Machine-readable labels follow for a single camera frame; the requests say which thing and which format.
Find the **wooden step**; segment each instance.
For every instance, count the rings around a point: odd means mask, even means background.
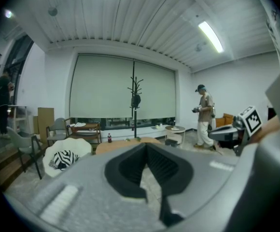
[[[46,150],[46,146],[42,146],[42,151],[37,151],[35,155],[35,159],[37,160]],[[22,155],[22,161],[25,169],[28,168],[31,164],[33,164],[33,160],[28,154]],[[5,191],[13,181],[23,172],[23,168],[21,165],[20,158],[15,159],[4,168],[0,170],[0,187],[2,191]]]
[[[0,154],[0,170],[19,157],[18,150],[12,148]]]

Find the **white round chair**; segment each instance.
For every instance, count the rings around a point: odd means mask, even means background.
[[[47,175],[55,177],[62,172],[60,169],[54,169],[53,167],[50,167],[49,163],[51,160],[53,160],[54,154],[56,152],[63,150],[70,150],[81,158],[87,154],[91,154],[92,146],[83,138],[67,138],[65,140],[56,141],[51,147],[46,149],[45,156],[42,159],[44,171]]]

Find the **fluorescent light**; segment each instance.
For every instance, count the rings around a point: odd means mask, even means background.
[[[206,34],[209,40],[212,42],[213,46],[217,50],[218,53],[224,52],[221,42],[219,41],[217,35],[210,27],[210,25],[205,21],[199,24],[201,30]]]
[[[11,11],[5,10],[5,16],[6,16],[7,18],[10,18],[12,15],[13,15],[13,13],[11,13]]]

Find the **zebra print pillow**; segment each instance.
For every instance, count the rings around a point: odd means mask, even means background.
[[[75,163],[79,156],[70,150],[59,151],[54,154],[53,162],[60,170],[65,170],[67,167]]]

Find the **coat rack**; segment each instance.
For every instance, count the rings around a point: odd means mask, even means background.
[[[141,102],[141,98],[140,98],[140,94],[142,93],[139,93],[139,91],[142,89],[140,87],[140,82],[143,81],[140,80],[137,82],[137,77],[135,77],[135,79],[133,77],[131,77],[132,79],[132,83],[133,83],[133,86],[132,88],[129,88],[131,90],[131,93],[132,93],[132,98],[131,98],[131,109],[134,109],[134,121],[135,121],[135,138],[137,137],[137,109],[140,108],[139,107],[139,104]]]

